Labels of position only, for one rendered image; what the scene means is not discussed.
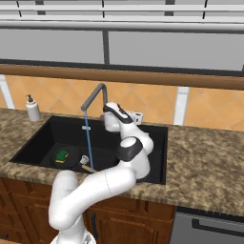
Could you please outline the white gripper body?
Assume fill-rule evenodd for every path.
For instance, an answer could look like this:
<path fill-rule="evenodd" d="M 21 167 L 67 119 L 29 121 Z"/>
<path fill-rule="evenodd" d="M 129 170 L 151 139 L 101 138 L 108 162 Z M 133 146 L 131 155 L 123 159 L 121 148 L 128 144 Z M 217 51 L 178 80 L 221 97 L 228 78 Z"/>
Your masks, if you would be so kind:
<path fill-rule="evenodd" d="M 143 121 L 144 114 L 142 112 L 133 112 L 133 121 L 136 125 L 140 125 Z"/>

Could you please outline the grey sink tap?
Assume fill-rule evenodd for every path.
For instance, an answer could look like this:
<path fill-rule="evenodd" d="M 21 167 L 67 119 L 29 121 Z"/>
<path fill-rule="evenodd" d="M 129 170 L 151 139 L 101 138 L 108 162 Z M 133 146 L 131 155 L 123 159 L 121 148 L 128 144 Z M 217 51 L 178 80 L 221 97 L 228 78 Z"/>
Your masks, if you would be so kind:
<path fill-rule="evenodd" d="M 94 91 L 91 93 L 91 95 L 88 97 L 88 99 L 84 102 L 84 104 L 81 106 L 81 111 L 83 113 L 87 113 L 87 109 L 91 105 L 92 101 L 95 99 L 95 97 L 102 92 L 103 94 L 103 105 L 106 105 L 108 103 L 108 93 L 107 93 L 107 87 L 104 83 L 100 83 Z"/>

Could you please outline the blue water stream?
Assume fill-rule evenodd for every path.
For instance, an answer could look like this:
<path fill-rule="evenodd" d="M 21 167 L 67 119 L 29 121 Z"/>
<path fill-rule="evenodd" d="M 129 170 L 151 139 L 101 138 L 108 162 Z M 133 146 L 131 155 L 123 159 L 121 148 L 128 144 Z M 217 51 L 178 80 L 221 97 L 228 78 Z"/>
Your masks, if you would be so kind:
<path fill-rule="evenodd" d="M 91 164 L 91 172 L 94 173 L 93 160 L 92 160 L 92 144 L 91 144 L 91 139 L 90 139 L 88 113 L 86 110 L 84 110 L 84 120 L 85 120 L 85 131 L 86 131 L 86 136 L 87 136 L 89 158 L 90 158 L 90 164 Z"/>

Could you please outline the green and yellow sponge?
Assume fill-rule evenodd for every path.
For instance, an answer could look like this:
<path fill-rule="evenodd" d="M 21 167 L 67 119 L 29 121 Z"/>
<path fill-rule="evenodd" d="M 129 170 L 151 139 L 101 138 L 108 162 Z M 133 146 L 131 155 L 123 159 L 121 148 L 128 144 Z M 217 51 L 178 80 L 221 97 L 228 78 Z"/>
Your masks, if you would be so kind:
<path fill-rule="evenodd" d="M 55 162 L 63 164 L 68 156 L 69 156 L 68 151 L 60 151 L 55 155 Z"/>

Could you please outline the black kitchen sink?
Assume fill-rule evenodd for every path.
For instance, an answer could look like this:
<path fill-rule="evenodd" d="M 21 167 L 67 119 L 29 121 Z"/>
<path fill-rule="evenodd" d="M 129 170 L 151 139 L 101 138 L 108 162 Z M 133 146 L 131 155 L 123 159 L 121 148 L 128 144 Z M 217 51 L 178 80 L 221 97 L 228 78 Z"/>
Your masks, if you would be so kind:
<path fill-rule="evenodd" d="M 153 140 L 153 151 L 148 155 L 151 163 L 150 173 L 138 183 L 148 182 L 166 184 L 168 128 L 139 125 Z M 89 120 L 91 152 L 94 169 L 99 172 L 116 166 L 117 147 L 121 141 L 119 132 L 107 132 L 104 123 Z M 51 153 L 64 146 L 75 146 L 89 156 L 85 120 L 52 116 L 37 133 L 10 160 L 14 163 L 56 169 L 50 162 Z"/>

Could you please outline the wooden window sill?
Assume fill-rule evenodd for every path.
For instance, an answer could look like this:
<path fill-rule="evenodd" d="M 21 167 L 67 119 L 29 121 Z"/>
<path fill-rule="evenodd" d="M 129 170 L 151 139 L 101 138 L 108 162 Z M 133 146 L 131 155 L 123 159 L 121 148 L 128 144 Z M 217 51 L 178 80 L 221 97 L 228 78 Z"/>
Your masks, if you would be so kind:
<path fill-rule="evenodd" d="M 0 64 L 0 74 L 244 91 L 244 77 Z"/>

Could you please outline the white window blinds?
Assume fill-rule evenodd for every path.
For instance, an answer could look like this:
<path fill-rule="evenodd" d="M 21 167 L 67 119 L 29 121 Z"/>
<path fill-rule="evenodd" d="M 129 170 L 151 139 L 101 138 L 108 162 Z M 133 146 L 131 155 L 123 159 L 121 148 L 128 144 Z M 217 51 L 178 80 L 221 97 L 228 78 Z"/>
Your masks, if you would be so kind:
<path fill-rule="evenodd" d="M 0 0 L 0 28 L 244 32 L 244 0 Z"/>

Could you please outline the wooden cupboard door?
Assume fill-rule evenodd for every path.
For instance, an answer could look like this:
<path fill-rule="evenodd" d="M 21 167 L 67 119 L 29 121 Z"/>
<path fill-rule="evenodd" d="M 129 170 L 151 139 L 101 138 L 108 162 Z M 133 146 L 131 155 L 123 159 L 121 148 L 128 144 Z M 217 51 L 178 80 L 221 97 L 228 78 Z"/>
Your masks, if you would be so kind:
<path fill-rule="evenodd" d="M 170 244 L 174 206 L 146 202 L 138 212 L 127 213 L 89 208 L 84 219 L 93 234 L 92 214 L 95 214 L 97 244 Z"/>

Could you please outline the white soap dispenser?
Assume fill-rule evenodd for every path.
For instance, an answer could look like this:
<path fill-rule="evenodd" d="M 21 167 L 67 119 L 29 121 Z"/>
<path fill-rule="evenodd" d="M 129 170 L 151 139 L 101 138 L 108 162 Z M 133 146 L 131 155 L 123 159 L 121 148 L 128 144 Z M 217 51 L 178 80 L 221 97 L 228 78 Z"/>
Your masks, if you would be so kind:
<path fill-rule="evenodd" d="M 41 118 L 38 103 L 31 97 L 30 94 L 27 95 L 28 100 L 26 104 L 27 113 L 29 115 L 30 121 L 36 122 Z"/>

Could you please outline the grey dishwasher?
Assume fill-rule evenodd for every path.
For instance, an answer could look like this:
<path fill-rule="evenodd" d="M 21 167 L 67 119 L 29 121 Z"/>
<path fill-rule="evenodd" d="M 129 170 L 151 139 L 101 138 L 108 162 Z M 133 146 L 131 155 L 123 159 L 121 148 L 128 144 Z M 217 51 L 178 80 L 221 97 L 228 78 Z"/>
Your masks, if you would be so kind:
<path fill-rule="evenodd" d="M 244 216 L 177 207 L 170 244 L 244 244 Z"/>

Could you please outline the window with grey frame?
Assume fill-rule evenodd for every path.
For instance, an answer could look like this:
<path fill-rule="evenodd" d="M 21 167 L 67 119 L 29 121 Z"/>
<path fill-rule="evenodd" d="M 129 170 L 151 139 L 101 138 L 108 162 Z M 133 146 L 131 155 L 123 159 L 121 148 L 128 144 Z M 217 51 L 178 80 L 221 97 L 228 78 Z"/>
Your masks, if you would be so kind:
<path fill-rule="evenodd" d="M 0 28 L 0 64 L 244 76 L 244 32 Z"/>

